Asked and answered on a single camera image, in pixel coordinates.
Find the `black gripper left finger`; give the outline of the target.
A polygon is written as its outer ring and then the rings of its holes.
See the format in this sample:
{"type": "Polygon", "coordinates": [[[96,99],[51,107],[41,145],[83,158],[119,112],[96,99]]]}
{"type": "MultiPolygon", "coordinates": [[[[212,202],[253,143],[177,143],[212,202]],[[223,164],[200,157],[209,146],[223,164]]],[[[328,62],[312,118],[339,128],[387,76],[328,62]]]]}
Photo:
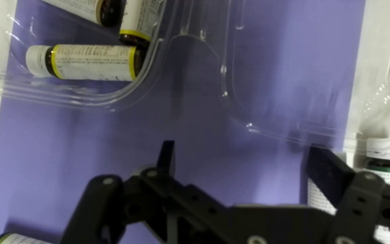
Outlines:
{"type": "Polygon", "coordinates": [[[156,169],[162,173],[171,175],[174,162],[174,142],[163,141],[156,160],[156,169]]]}

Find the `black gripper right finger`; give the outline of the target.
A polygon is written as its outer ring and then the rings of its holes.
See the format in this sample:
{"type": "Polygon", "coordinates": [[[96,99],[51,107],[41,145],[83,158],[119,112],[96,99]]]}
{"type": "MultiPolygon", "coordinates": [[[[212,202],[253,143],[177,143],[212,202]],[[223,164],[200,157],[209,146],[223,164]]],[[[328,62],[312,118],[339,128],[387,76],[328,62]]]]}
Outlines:
{"type": "Polygon", "coordinates": [[[350,185],[356,170],[327,147],[311,145],[305,158],[305,203],[320,213],[361,208],[350,185]]]}

